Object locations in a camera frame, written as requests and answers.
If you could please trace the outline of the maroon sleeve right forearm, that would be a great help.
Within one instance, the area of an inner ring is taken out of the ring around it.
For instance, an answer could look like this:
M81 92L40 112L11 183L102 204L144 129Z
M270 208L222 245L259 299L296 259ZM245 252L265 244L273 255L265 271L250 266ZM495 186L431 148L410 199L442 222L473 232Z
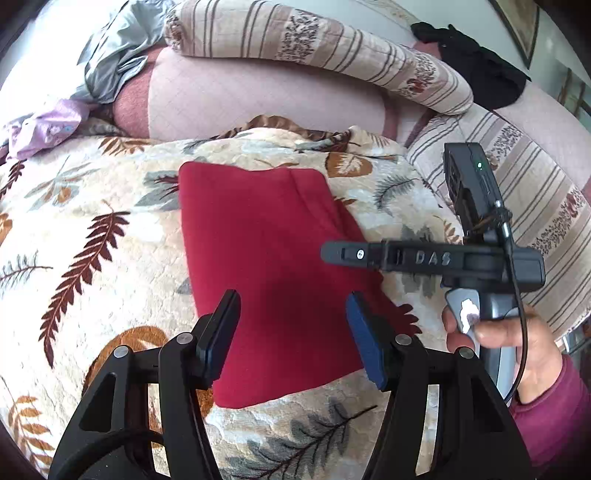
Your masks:
M563 356L554 385L537 400L514 401L510 412L539 479L590 477L590 391Z

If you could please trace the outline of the person's right hand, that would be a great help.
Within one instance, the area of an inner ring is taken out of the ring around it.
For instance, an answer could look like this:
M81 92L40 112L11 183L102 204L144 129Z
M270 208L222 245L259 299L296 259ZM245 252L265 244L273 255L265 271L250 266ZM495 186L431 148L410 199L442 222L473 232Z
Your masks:
M562 355L556 346L552 332L531 306L525 306L528 327L528 352L524 373L518 386L519 401L530 404L551 389L562 371ZM475 349L474 341L458 330L456 318L446 306L442 321L447 333L450 352L458 348ZM502 321L481 321L475 326L475 338L481 348L509 347L519 362L524 352L520 320L517 317Z

